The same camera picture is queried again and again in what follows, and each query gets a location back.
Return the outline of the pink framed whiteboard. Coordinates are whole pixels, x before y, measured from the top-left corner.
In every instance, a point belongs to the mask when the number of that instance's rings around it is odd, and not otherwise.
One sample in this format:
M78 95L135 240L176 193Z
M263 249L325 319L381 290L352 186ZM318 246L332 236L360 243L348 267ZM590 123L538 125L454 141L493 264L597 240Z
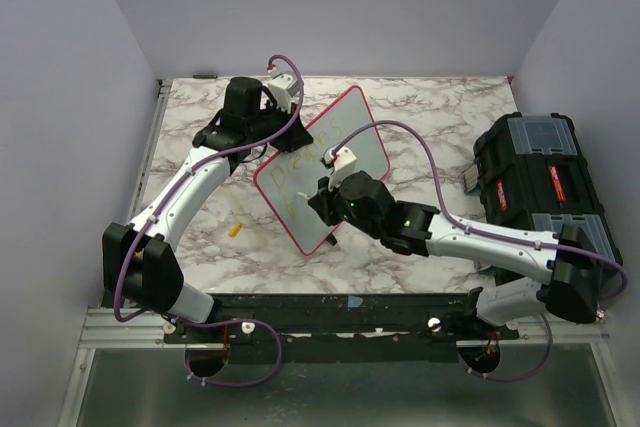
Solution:
M333 233L296 192L310 196L329 174L321 157L359 127L374 121L364 91L350 86L306 124L313 143L293 153L276 153L254 174L254 184L299 249L309 256Z

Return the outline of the yellow marker cap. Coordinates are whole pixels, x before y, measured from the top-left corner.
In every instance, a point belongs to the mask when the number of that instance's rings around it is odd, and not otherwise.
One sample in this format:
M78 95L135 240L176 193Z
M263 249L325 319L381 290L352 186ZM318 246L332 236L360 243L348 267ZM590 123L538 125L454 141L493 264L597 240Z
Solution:
M241 222L236 223L228 233L230 238L235 238L238 233L241 231L243 224Z

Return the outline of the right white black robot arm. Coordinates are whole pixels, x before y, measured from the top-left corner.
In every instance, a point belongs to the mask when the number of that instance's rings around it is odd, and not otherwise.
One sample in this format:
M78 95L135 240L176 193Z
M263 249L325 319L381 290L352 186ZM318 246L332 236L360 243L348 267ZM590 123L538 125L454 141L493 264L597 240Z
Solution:
M545 313L577 324L595 322L602 267L580 228L523 231L448 219L433 206L394 199L364 171L337 187L329 182L321 178L307 201L328 226L346 222L397 254L461 258L517 274L473 294L459 317L467 336L480 339L511 320Z

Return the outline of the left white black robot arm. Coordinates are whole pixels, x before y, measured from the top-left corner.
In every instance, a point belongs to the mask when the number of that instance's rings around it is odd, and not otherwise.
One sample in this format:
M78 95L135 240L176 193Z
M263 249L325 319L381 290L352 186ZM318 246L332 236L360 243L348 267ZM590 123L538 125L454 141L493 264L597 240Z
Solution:
M191 286L175 255L186 228L209 196L258 147L294 152L311 144L300 120L304 83L297 71L268 69L262 82L234 77L223 106L198 130L179 170L147 208L126 224L111 223L102 236L103 279L114 296L114 314L128 322L122 304L187 320L201 342L214 340L222 319L214 298Z

